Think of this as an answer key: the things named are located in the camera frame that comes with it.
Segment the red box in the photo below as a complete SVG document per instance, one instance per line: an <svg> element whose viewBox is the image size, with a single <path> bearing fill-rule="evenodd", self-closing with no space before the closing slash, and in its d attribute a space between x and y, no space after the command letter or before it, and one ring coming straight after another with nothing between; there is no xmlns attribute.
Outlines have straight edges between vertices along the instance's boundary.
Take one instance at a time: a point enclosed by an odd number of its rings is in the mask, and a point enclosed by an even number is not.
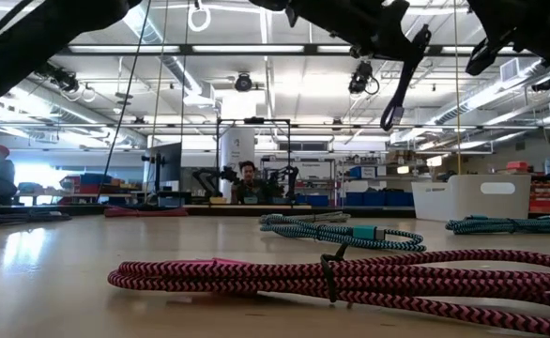
<svg viewBox="0 0 550 338"><path fill-rule="evenodd" d="M516 170L520 172L527 172L529 164L525 161L512 161L507 164L507 170Z"/></svg>

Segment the pink braided cable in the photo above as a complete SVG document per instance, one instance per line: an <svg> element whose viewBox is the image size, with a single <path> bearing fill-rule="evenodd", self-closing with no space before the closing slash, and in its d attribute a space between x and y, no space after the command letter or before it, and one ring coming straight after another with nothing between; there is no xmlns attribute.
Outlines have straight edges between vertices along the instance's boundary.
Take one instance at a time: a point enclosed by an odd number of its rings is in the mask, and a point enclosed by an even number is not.
<svg viewBox="0 0 550 338"><path fill-rule="evenodd" d="M504 250L464 250L330 262L337 299L422 312L470 323L550 336L550 319L425 300L471 297L530 301L550 306L550 273L418 267L451 261L510 261L550 268L550 255ZM124 262L108 276L112 285L169 292L283 292L329 298L321 264L267 265L230 260Z"/></svg>

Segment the blue braided cable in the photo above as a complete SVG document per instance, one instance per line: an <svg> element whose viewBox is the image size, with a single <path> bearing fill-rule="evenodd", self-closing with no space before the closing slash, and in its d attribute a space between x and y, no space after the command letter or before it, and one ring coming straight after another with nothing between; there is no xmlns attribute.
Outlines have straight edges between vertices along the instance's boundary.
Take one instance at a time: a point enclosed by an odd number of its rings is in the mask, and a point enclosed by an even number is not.
<svg viewBox="0 0 550 338"><path fill-rule="evenodd" d="M261 218L261 231L272 231L287 238L313 238L333 243L348 244L349 246L363 249L403 250L412 252L424 252L427 248L421 245L423 236L406 231L393 229L377 229L376 226L367 227L371 237L365 237L365 226L331 226L307 223L295 218L283 215L267 215ZM385 240L385 236L399 236L410 238L408 241L399 242Z"/></svg>
<svg viewBox="0 0 550 338"><path fill-rule="evenodd" d="M446 230L454 235L494 234L494 233L529 233L550 234L550 217L535 220L514 220L469 216L461 221L449 221Z"/></svg>

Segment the cable connector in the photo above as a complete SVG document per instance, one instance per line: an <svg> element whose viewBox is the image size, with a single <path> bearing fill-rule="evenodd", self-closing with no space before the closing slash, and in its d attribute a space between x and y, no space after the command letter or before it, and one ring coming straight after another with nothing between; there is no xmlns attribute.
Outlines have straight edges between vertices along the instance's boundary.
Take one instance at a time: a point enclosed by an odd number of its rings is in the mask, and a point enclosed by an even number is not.
<svg viewBox="0 0 550 338"><path fill-rule="evenodd" d="M367 240L386 239L385 230L377 230L375 225L357 225L352 228L352 237Z"/></svg>

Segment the white box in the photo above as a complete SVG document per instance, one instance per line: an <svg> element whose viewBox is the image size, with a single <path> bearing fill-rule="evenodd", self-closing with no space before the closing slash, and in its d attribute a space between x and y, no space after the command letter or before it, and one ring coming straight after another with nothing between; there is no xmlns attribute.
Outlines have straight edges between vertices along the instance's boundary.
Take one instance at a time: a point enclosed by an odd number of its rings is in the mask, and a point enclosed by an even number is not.
<svg viewBox="0 0 550 338"><path fill-rule="evenodd" d="M460 175L448 183L413 182L415 213L421 220L447 222L471 215L526 219L527 175Z"/></svg>

